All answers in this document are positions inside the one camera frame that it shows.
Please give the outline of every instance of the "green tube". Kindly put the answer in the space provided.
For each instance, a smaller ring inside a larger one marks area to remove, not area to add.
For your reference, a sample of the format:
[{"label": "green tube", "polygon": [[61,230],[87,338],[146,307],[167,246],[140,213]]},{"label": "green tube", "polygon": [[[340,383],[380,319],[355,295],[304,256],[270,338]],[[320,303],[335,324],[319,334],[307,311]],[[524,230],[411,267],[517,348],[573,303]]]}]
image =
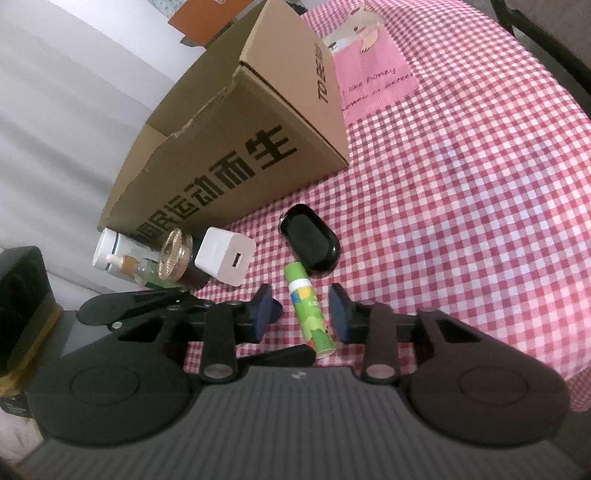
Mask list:
[{"label": "green tube", "polygon": [[304,266],[293,262],[286,265],[283,272],[304,341],[316,351],[316,358],[333,354],[336,350],[335,343],[326,329],[322,310]]}]

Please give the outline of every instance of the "table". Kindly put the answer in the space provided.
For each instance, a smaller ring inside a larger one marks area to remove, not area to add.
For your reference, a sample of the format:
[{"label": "table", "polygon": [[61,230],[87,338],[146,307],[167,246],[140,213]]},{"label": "table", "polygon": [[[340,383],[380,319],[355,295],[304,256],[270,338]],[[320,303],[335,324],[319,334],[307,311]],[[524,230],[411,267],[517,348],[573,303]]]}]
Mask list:
[{"label": "table", "polygon": [[[437,307],[569,379],[591,364],[591,122],[517,40],[462,1],[365,4],[386,19],[418,91],[349,127],[348,170],[231,225],[257,242],[248,281],[198,295],[247,300],[270,283],[284,318],[238,354],[302,343],[282,273],[293,255],[277,226],[306,203],[342,244],[334,273],[313,281],[326,313],[333,282],[399,313]],[[355,6],[337,0],[305,18],[322,37]],[[339,346],[318,364],[359,368],[362,354]],[[188,371],[199,356],[195,344]],[[410,349],[401,363],[412,368]],[[571,388],[573,400],[589,388]]]}]

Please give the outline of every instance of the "glue stick cap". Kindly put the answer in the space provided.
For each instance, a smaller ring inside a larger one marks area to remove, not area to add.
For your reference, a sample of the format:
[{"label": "glue stick cap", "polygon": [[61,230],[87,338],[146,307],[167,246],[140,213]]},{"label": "glue stick cap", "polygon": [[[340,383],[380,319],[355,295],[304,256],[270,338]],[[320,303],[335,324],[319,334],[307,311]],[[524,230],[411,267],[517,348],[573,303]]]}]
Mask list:
[{"label": "glue stick cap", "polygon": [[304,265],[302,265],[300,262],[292,262],[287,264],[283,268],[283,273],[285,274],[285,279],[287,280],[288,285],[294,280],[299,280],[300,278],[308,278],[306,269],[304,268]]}]

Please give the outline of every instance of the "white bottle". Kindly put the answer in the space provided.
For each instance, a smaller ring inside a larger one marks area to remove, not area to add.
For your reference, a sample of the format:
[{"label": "white bottle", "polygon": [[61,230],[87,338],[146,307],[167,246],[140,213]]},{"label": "white bottle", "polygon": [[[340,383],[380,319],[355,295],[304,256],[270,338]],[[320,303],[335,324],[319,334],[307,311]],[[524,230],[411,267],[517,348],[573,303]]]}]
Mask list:
[{"label": "white bottle", "polygon": [[107,255],[107,260],[111,265],[127,277],[127,280],[133,280],[138,285],[143,287],[154,288],[174,288],[176,284],[170,280],[162,280],[158,276],[158,264],[150,258],[140,258],[136,260],[134,257],[124,255]]},{"label": "white bottle", "polygon": [[95,256],[92,259],[92,266],[99,270],[104,270],[114,277],[129,281],[130,278],[127,275],[121,273],[118,267],[109,263],[107,255],[149,258],[155,262],[158,262],[160,259],[159,252],[155,252],[151,248],[109,228],[105,228],[100,235],[99,242],[96,245]]}]

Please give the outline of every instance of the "small glass bottle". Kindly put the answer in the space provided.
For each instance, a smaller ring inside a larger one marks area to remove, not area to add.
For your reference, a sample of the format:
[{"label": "small glass bottle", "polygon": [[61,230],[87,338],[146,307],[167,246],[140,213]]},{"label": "small glass bottle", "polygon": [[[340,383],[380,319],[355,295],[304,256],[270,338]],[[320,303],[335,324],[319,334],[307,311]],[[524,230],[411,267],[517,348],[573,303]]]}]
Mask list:
[{"label": "small glass bottle", "polygon": [[151,258],[141,258],[140,260],[128,255],[107,255],[108,262],[116,266],[119,271],[129,277],[134,283],[143,287],[154,288],[174,288],[177,284],[170,280],[163,280],[158,276],[158,263]]}]

